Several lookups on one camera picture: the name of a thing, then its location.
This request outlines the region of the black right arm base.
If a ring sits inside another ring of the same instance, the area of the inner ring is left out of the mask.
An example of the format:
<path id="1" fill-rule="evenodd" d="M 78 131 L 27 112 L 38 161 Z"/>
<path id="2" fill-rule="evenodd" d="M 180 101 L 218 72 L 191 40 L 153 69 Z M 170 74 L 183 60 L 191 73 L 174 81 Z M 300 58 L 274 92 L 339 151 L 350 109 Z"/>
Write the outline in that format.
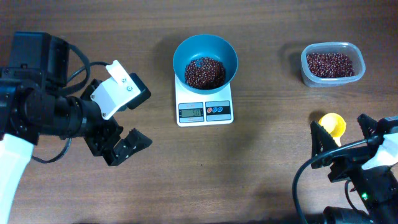
<path id="1" fill-rule="evenodd" d="M 323 217 L 326 224 L 374 224 L 365 212 L 351 208 L 326 207 Z"/>

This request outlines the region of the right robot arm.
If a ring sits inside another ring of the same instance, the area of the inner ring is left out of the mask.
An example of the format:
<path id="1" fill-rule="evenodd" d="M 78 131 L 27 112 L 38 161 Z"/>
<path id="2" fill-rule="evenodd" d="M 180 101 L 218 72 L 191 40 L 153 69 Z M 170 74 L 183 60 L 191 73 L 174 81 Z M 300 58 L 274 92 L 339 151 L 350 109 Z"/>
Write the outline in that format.
<path id="1" fill-rule="evenodd" d="M 358 117 L 364 146 L 338 151 L 326 129 L 312 122 L 312 169 L 329 166 L 330 182 L 349 180 L 361 197 L 374 223 L 397 223 L 397 117 L 376 121 L 366 114 Z"/>

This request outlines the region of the yellow plastic measuring scoop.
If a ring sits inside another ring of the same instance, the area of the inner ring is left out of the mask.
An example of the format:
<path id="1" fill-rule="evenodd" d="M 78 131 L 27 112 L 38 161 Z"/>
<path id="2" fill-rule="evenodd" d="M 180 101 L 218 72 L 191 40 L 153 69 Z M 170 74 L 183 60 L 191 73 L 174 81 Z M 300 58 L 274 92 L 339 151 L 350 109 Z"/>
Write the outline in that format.
<path id="1" fill-rule="evenodd" d="M 327 113 L 318 122 L 332 136 L 338 146 L 341 146 L 341 137 L 346 131 L 345 120 L 337 113 Z"/>

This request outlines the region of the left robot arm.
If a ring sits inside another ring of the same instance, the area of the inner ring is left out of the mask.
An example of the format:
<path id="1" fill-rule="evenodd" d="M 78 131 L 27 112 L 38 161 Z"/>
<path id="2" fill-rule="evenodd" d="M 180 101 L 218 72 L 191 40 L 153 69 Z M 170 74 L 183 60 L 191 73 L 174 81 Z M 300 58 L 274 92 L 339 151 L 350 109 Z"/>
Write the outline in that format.
<path id="1" fill-rule="evenodd" d="M 91 79 L 92 63 L 75 45 L 46 32 L 16 32 L 1 69 L 1 222 L 7 223 L 23 172 L 41 135 L 69 146 L 83 138 L 91 153 L 118 166 L 149 147 L 136 129 L 121 137 L 115 113 L 134 109 L 151 93 L 117 61 L 109 78 Z"/>

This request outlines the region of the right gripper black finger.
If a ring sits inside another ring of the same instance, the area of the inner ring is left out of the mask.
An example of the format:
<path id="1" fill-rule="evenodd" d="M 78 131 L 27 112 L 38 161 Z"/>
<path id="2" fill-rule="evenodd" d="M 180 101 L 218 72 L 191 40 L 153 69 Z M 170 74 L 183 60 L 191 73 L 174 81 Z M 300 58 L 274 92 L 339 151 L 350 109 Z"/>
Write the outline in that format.
<path id="1" fill-rule="evenodd" d="M 363 136 L 366 140 L 377 140 L 379 136 L 377 135 L 377 121 L 372 119 L 366 114 L 361 114 L 357 118 L 360 125 Z"/>
<path id="2" fill-rule="evenodd" d="M 311 122 L 310 130 L 312 136 L 312 157 L 338 148 L 338 145 L 332 136 L 316 121 Z M 319 169 L 321 167 L 329 166 L 331 163 L 332 157 L 328 156 L 324 159 L 313 162 L 311 167 L 312 169 Z"/>

